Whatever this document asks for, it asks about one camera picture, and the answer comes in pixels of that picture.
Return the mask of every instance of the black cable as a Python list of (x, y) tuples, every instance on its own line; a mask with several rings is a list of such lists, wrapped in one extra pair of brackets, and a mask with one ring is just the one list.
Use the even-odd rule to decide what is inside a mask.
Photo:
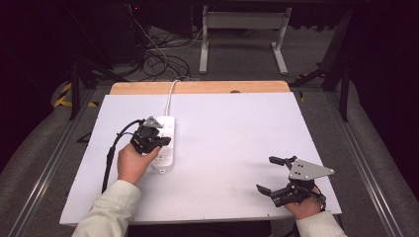
[[(125, 71), (125, 72), (120, 72), (120, 73), (115, 73), (116, 75), (120, 76), (120, 77), (127, 77), (129, 75), (131, 75), (132, 73), (138, 71), (139, 68), (141, 68), (141, 64), (137, 63), (132, 69)], [(95, 75), (96, 78), (98, 79), (102, 79), (102, 80), (106, 80), (109, 79), (109, 77), (103, 75), (103, 74), (97, 74), (97, 73), (93, 73), (93, 75)]]
[(121, 137), (123, 137), (123, 135), (126, 134), (126, 130), (136, 124), (136, 123), (143, 123), (144, 120), (135, 120), (132, 121), (130, 124), (128, 124), (126, 127), (124, 127), (124, 129), (117, 134), (117, 138), (114, 141), (114, 144), (112, 145), (112, 147), (109, 149), (108, 155), (107, 155), (107, 160), (106, 160), (106, 169), (105, 169), (105, 176), (104, 176), (104, 183), (102, 185), (102, 193), (106, 190), (107, 186), (108, 186), (108, 180), (109, 180), (109, 174), (111, 173), (111, 167), (112, 167), (112, 162), (114, 161), (114, 156), (115, 156), (115, 150), (117, 149), (117, 144), (118, 141), (120, 141)]
[(239, 30), (235, 30), (235, 29), (233, 30), (232, 29), (209, 29), (209, 36), (207, 37), (207, 39), (209, 39), (215, 34), (220, 34), (220, 33), (232, 34), (232, 35), (240, 36), (242, 38), (250, 38), (251, 36), (255, 34), (256, 29), (246, 29), (242, 33), (239, 33), (238, 31)]
[(321, 211), (324, 211), (326, 209), (326, 199), (324, 201), (321, 201), (321, 198), (324, 198), (324, 195), (321, 193), (321, 190), (314, 184), (314, 186), (317, 188), (318, 193), (311, 190), (311, 196), (314, 197), (317, 201), (320, 203)]
[(342, 228), (343, 231), (345, 231), (345, 229), (343, 228), (343, 222), (342, 222), (342, 219), (341, 219), (341, 215), (337, 214), (336, 216), (338, 217), (339, 226)]
[(178, 40), (178, 39), (183, 39), (182, 37), (177, 36), (177, 35), (172, 34), (172, 33), (161, 33), (161, 34), (158, 34), (158, 35), (154, 35), (152, 38), (155, 38), (155, 39), (159, 40), (158, 43), (155, 42), (159, 47), (163, 46), (163, 45), (166, 45), (166, 44), (169, 44), (171, 41)]
[[(164, 63), (165, 66), (159, 68), (159, 70), (156, 69), (156, 67), (162, 63)], [(147, 67), (144, 66), (142, 72), (148, 77), (139, 79), (138, 81), (144, 81), (150, 78), (156, 80), (157, 77), (162, 75), (168, 68), (175, 71), (175, 74), (179, 75), (180, 78), (191, 77), (191, 68), (189, 64), (184, 59), (177, 56), (166, 55), (166, 57), (163, 57), (154, 51), (148, 50), (145, 53), (144, 65), (147, 65)]]

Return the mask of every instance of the gray floor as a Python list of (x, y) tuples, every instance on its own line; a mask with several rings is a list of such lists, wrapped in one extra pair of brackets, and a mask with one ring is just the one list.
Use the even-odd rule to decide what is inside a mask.
[[(283, 55), (290, 74), (281, 76), (270, 49), (277, 32), (257, 31), (250, 38), (241, 38), (228, 33), (212, 35), (209, 41), (209, 70), (200, 75), (200, 48), (196, 42), (183, 49), (165, 50), (187, 60), (195, 80), (286, 80), (292, 82), (296, 75), (316, 69), (315, 62), (321, 61), (333, 31), (321, 33), (315, 30), (289, 29), (283, 45)], [(136, 74), (130, 80), (143, 78)], [(158, 78), (159, 81), (173, 79), (171, 72)], [(327, 167), (336, 170), (332, 182), (343, 214), (340, 215), (345, 232), (349, 236), (419, 236), (419, 204), (404, 183), (368, 116), (359, 106), (356, 88), (351, 86), (349, 100), (349, 122), (342, 125), (335, 114), (339, 91), (323, 93), (314, 80), (302, 89), (305, 102), (298, 100), (316, 148)], [(91, 101), (101, 102), (109, 93), (109, 81), (101, 82)], [(70, 108), (57, 107), (25, 140), (0, 175), (0, 236), (7, 236), (19, 213), (31, 194), (33, 186), (59, 143), (68, 125)], [(29, 216), (28, 225), (22, 236), (70, 236), (72, 227), (58, 224), (65, 205), (66, 193), (70, 190), (86, 147), (76, 140), (93, 129), (99, 108), (86, 108), (70, 136), (60, 163), (53, 174), (42, 200)], [(379, 206), (369, 187), (369, 180), (360, 172), (353, 143), (348, 139), (344, 126), (351, 129), (356, 139), (356, 148), (362, 153), (378, 190), (386, 201)], [(391, 231), (385, 225), (380, 208), (389, 209), (399, 229)], [(274, 236), (284, 236), (293, 225), (293, 220), (274, 220)]]

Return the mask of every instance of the white board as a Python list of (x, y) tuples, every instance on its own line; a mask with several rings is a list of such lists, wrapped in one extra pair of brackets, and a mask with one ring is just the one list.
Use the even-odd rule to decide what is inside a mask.
[[(61, 224), (77, 224), (101, 194), (116, 134), (133, 120), (163, 116), (166, 101), (165, 95), (105, 98)], [(287, 167), (271, 164), (269, 156), (295, 155), (322, 165), (293, 93), (175, 94), (169, 115), (176, 118), (175, 166), (165, 175), (147, 170), (138, 184), (134, 224), (287, 217), (284, 207), (256, 189), (275, 191), (289, 182)], [(129, 140), (124, 136), (117, 151)], [(117, 155), (109, 184), (117, 179), (116, 168)], [(327, 196), (327, 209), (341, 213), (328, 178), (316, 184)]]

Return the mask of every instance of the human hand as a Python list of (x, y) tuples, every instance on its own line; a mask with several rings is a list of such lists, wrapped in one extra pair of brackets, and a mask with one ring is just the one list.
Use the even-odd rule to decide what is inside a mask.
[[(313, 191), (319, 194), (317, 188), (314, 188)], [(308, 197), (301, 203), (288, 203), (284, 206), (293, 214), (296, 220), (307, 218), (319, 213), (321, 210), (320, 203), (313, 197)]]
[(127, 181), (136, 186), (139, 179), (144, 175), (148, 165), (153, 161), (160, 150), (157, 146), (147, 155), (140, 155), (132, 144), (126, 145), (118, 156), (118, 179)]

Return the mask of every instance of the power cord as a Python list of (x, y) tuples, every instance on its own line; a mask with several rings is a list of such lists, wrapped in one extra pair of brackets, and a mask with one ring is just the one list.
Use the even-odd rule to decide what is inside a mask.
[(136, 123), (141, 123), (141, 120), (135, 120), (130, 122), (126, 127), (124, 127), (124, 129), (117, 134), (117, 138), (114, 141), (114, 144), (112, 145), (112, 147), (109, 149), (108, 155), (106, 156), (106, 169), (105, 169), (105, 176), (104, 176), (104, 183), (102, 185), (102, 193), (106, 190), (107, 186), (108, 186), (108, 180), (109, 180), (109, 174), (111, 173), (111, 167), (112, 167), (112, 163), (114, 161), (114, 156), (115, 156), (115, 150), (117, 149), (117, 144), (118, 141), (120, 141), (121, 137), (123, 137), (125, 134), (129, 134), (128, 132), (126, 132), (126, 130), (128, 128), (130, 128), (132, 125), (136, 124)]
[[(167, 55), (168, 58), (171, 58), (168, 60), (167, 67), (161, 66), (162, 60), (164, 60), (161, 55), (158, 53), (155, 53), (153, 51), (148, 51), (145, 54), (145, 65), (142, 68), (142, 72), (147, 75), (148, 77), (139, 79), (138, 81), (145, 81), (147, 79), (153, 78), (153, 81), (157, 79), (158, 76), (162, 75), (168, 68), (176, 71), (176, 76), (179, 75), (179, 77), (185, 77), (185, 78), (191, 78), (191, 69), (189, 67), (189, 64), (182, 58), (172, 55)], [(180, 76), (182, 73), (181, 71), (185, 70), (184, 76)]]
[(172, 86), (170, 87), (169, 96), (167, 98), (167, 103), (166, 103), (166, 112), (164, 113), (165, 116), (169, 116), (169, 106), (170, 106), (170, 100), (172, 97), (172, 91), (177, 82), (180, 82), (180, 80), (173, 81)]
[[(198, 32), (197, 36), (192, 40), (192, 42), (190, 40), (186, 40), (186, 43), (184, 43), (184, 44), (187, 44), (188, 43), (187, 45), (177, 45), (177, 46), (173, 46), (173, 47), (161, 47), (161, 48), (159, 48), (159, 50), (167, 50), (167, 49), (177, 49), (177, 48), (186, 48), (186, 47), (189, 47), (189, 46), (191, 46), (192, 44), (194, 44), (198, 40), (198, 37), (201, 35), (201, 32), (202, 31), (203, 31), (203, 29), (201, 29)], [(164, 43), (164, 45), (166, 45), (166, 44), (173, 44), (173, 43), (180, 42), (180, 41), (182, 41), (182, 40), (168, 41), (168, 42)]]

